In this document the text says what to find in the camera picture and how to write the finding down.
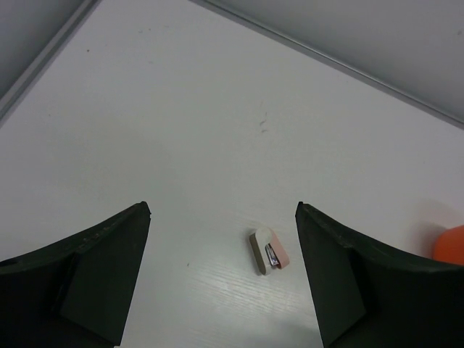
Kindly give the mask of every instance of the white wood grain surface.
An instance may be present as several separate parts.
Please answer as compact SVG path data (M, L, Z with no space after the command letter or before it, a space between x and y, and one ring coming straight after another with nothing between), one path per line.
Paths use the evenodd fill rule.
M187 0L103 0L0 129L0 255L146 200L123 347L321 347L294 212L426 254L464 132ZM291 258L259 276L246 236Z

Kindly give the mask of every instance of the white table surface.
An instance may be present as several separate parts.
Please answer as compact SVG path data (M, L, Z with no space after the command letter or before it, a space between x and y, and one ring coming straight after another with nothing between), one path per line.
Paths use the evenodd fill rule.
M123 347L321 347L298 201L426 254L464 132L187 0L103 0L0 129L0 255L146 200ZM291 264L257 275L246 236Z

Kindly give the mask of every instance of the orange object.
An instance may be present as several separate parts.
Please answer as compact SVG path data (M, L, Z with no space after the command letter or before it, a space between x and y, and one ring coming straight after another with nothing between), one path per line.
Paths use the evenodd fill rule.
M438 237L434 260L464 265L464 225L446 230Z

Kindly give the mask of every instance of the white wall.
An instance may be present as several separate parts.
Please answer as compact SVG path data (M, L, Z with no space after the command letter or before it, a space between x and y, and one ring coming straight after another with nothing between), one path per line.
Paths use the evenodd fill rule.
M0 1L0 98L82 2Z
M212 0L464 122L464 1Z

